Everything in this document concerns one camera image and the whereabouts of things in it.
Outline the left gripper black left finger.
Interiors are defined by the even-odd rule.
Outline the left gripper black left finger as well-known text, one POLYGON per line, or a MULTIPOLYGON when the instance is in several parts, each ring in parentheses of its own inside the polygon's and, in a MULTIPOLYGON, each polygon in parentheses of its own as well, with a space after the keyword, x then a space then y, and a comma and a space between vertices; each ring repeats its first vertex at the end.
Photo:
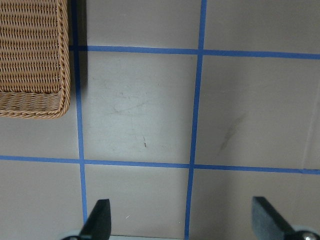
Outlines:
POLYGON ((111 236, 111 205, 109 199, 99 199, 77 235, 63 240, 109 240, 111 236))

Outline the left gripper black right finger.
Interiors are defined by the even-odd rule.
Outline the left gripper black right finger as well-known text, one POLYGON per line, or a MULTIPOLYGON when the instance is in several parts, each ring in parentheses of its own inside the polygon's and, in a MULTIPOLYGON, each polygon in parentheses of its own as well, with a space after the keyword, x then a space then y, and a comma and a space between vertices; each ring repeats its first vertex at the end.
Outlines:
POLYGON ((263 196, 251 201, 252 230, 258 240, 318 240, 312 230, 293 228, 263 196))

